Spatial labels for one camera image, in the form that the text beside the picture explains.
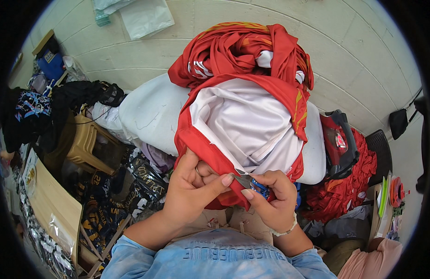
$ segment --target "red fabric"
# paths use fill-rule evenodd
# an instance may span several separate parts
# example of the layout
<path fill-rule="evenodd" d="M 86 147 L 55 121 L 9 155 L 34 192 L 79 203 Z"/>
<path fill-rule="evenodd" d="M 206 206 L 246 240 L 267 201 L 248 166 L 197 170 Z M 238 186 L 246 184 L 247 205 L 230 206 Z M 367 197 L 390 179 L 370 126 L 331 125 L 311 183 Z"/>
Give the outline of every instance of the red fabric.
<path fill-rule="evenodd" d="M 187 147 L 189 147 L 201 160 L 211 166 L 217 173 L 236 173 L 233 164 L 223 155 L 217 146 L 210 144 L 209 140 L 201 134 L 199 130 L 192 126 L 190 105 L 195 101 L 196 96 L 201 89 L 237 78 L 255 82 L 282 103 L 291 114 L 296 135 L 303 140 L 304 143 L 307 142 L 307 137 L 305 135 L 307 100 L 304 95 L 301 94 L 300 89 L 291 86 L 285 81 L 265 75 L 221 74 L 212 77 L 189 93 L 190 97 L 180 112 L 178 128 L 175 134 L 175 145 L 179 153 L 175 166 L 178 164 L 182 155 L 185 154 Z M 291 177 L 292 181 L 295 181 L 302 173 L 303 161 L 300 153 L 291 169 L 287 171 L 287 176 Z M 241 186 L 238 181 L 234 180 L 230 187 L 232 191 L 221 194 L 206 208 L 224 209 L 228 206 L 238 204 L 248 210 L 250 204 L 240 192 L 244 189 L 243 186 Z"/>
<path fill-rule="evenodd" d="M 324 185 L 311 187 L 307 193 L 311 211 L 302 213 L 305 218 L 326 223 L 361 205 L 365 199 L 365 195 L 359 198 L 358 194 L 367 191 L 368 179 L 376 174 L 376 152 L 368 150 L 363 135 L 353 128 L 352 131 L 360 154 L 352 174 L 345 179 L 330 180 Z"/>
<path fill-rule="evenodd" d="M 297 44 L 297 38 L 279 25 L 250 22 L 224 22 L 196 36 L 168 70 L 170 80 L 182 87 L 195 88 L 212 75 L 270 75 L 300 87 L 305 98 L 312 90 L 314 75 L 310 56 Z M 273 51 L 271 69 L 258 67 L 255 59 L 263 50 Z M 295 74 L 305 73 L 300 85 Z"/>

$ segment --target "fingernail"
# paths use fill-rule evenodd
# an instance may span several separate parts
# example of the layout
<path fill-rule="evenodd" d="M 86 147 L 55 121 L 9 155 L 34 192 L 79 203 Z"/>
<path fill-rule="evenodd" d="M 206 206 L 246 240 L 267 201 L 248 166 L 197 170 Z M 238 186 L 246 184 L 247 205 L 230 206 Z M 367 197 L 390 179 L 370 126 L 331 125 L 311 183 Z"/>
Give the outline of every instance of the fingernail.
<path fill-rule="evenodd" d="M 246 197 L 246 199 L 253 199 L 254 198 L 254 194 L 252 193 L 253 190 L 251 189 L 243 189 L 241 190 L 241 193 L 243 194 L 243 196 Z"/>
<path fill-rule="evenodd" d="M 234 174 L 229 173 L 227 176 L 223 177 L 223 179 L 221 180 L 221 183 L 223 183 L 223 185 L 227 187 L 232 183 L 233 180 L 234 180 Z"/>

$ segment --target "light blue sweatshirt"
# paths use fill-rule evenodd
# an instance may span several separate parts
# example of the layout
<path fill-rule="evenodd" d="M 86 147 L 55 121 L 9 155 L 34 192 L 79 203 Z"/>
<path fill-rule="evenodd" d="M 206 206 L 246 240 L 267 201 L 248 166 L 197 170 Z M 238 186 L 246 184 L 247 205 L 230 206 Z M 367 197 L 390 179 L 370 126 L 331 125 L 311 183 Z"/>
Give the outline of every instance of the light blue sweatshirt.
<path fill-rule="evenodd" d="M 277 248 L 236 231 L 214 229 L 153 251 L 122 236 L 102 279 L 336 278 L 316 249 L 285 257 Z"/>

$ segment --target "ring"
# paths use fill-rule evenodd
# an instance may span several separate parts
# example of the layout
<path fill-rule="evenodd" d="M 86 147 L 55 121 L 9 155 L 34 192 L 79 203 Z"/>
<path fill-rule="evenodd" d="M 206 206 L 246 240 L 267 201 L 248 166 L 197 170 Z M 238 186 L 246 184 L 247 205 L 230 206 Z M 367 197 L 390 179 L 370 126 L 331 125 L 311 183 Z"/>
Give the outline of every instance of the ring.
<path fill-rule="evenodd" d="M 196 173 L 199 175 L 199 176 L 201 176 L 202 177 L 202 175 L 199 173 L 199 171 L 198 171 L 198 166 L 196 166 L 195 167 L 195 170 L 196 170 Z"/>

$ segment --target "tan plastic stool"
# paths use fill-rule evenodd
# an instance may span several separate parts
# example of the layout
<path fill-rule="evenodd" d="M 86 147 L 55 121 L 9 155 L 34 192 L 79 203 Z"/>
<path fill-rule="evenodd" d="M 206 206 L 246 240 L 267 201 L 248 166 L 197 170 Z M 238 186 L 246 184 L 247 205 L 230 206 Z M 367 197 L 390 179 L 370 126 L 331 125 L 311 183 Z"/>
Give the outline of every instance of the tan plastic stool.
<path fill-rule="evenodd" d="M 119 141 L 97 123 L 92 122 L 92 119 L 83 115 L 77 115 L 75 121 L 79 125 L 77 125 L 74 143 L 67 154 L 67 159 L 87 172 L 94 173 L 97 169 L 106 172 L 110 176 L 114 175 L 116 170 L 95 157 L 93 155 L 93 149 L 96 143 L 97 133 L 100 133 L 109 143 L 114 144 L 116 147 L 120 147 Z"/>

